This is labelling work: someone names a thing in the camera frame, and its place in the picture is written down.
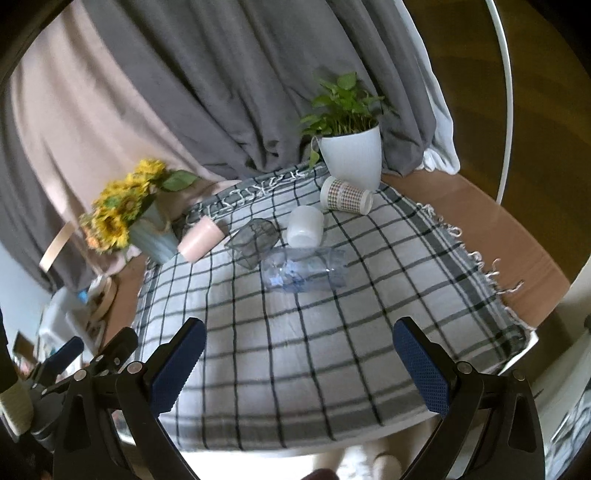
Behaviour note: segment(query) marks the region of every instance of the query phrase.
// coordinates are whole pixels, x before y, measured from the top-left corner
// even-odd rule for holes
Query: gray curtain
[[[63,225],[22,149],[8,87],[0,96],[0,242],[46,290],[67,286],[79,291],[90,284],[93,273],[71,244],[47,274],[38,266]]]
[[[199,163],[227,179],[305,160],[318,77],[357,71],[396,109],[385,168],[406,175],[435,119],[392,0],[84,0],[100,36]]]

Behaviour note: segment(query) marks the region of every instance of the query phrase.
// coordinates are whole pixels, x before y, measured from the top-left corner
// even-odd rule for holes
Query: bolt
[[[513,370],[513,378],[520,382],[523,382],[523,380],[525,380],[525,375],[521,373],[519,370]]]
[[[143,367],[144,364],[142,362],[133,362],[127,366],[127,371],[133,375],[139,373]]]
[[[74,380],[76,380],[77,382],[80,380],[83,380],[86,378],[86,370],[82,369],[82,370],[78,370],[75,374],[74,374]]]
[[[472,366],[468,362],[458,362],[456,368],[457,371],[466,375],[472,373]]]

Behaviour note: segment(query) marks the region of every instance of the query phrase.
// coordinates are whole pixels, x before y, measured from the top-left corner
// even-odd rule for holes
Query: light blue vase
[[[170,221],[156,201],[129,227],[129,241],[161,265],[174,257],[178,248]]]

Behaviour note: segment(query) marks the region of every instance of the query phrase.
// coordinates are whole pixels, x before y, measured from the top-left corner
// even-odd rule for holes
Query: pink cup
[[[209,253],[226,234],[220,230],[211,218],[201,218],[183,237],[178,245],[178,252],[187,262],[195,263]]]

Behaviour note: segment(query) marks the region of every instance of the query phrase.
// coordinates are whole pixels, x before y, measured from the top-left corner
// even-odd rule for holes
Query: plastic water bottle
[[[267,290],[291,293],[346,285],[345,252],[335,248],[274,248],[261,262]]]

